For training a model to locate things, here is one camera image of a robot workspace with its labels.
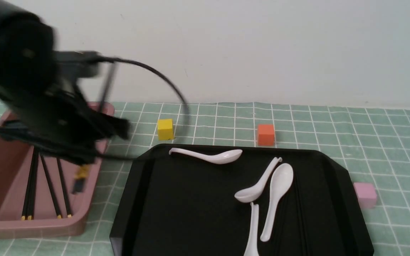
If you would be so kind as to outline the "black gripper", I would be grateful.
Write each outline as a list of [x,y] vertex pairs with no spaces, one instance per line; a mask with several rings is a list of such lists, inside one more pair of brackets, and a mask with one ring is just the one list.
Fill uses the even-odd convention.
[[130,139],[130,121],[97,112],[89,106],[73,83],[70,91],[52,84],[0,85],[0,100],[16,119],[0,125],[6,141],[21,141],[39,147],[54,158],[75,165],[94,164],[98,157],[96,141],[118,136]]

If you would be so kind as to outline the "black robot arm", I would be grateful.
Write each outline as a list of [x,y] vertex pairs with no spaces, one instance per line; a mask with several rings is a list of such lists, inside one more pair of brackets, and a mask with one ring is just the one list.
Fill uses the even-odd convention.
[[96,52],[57,52],[55,31],[35,14],[0,0],[0,100],[16,120],[0,136],[77,165],[104,157],[96,142],[128,139],[129,121],[88,105],[77,85],[98,74]]

